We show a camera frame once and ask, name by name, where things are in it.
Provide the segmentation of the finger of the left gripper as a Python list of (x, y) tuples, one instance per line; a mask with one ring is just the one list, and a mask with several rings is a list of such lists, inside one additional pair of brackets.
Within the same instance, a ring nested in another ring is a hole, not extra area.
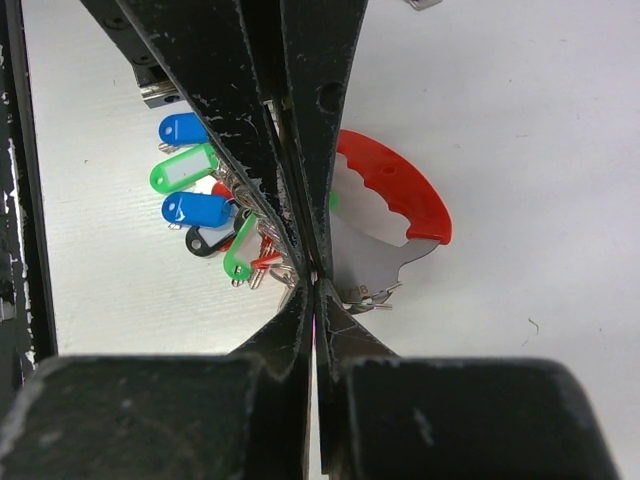
[(292, 181), (238, 1), (123, 1), (126, 17), (204, 124), (217, 152), (279, 234), (292, 266), (308, 272)]
[(305, 215), (304, 238), (321, 277), (333, 276), (329, 190), (365, 1), (282, 1), (287, 127)]

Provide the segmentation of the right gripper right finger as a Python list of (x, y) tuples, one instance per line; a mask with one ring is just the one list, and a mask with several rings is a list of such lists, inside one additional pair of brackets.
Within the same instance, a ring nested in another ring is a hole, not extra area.
[(321, 468), (332, 479), (615, 479), (582, 386), (536, 358), (401, 357), (315, 293)]

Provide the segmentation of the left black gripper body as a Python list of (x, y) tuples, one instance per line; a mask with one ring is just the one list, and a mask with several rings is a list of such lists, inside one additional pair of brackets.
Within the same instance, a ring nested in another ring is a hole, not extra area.
[(130, 64), (143, 102), (151, 109), (180, 101), (180, 93), (114, 0), (81, 0)]

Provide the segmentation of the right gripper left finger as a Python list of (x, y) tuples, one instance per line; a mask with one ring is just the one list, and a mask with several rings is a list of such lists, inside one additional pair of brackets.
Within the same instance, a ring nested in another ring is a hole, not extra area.
[(226, 355), (40, 364), (1, 425), (5, 479), (304, 479), (313, 294)]

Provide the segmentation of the bunch of coloured key tags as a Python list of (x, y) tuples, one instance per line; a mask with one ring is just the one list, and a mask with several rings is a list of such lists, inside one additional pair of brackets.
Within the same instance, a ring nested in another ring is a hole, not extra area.
[(279, 306), (293, 294), (298, 277), (273, 222), (231, 171), (193, 113), (160, 121), (159, 149), (170, 157), (151, 170), (149, 184), (164, 196), (163, 219), (185, 227), (187, 250), (194, 256), (222, 257), (234, 287), (258, 289), (270, 277), (284, 286)]

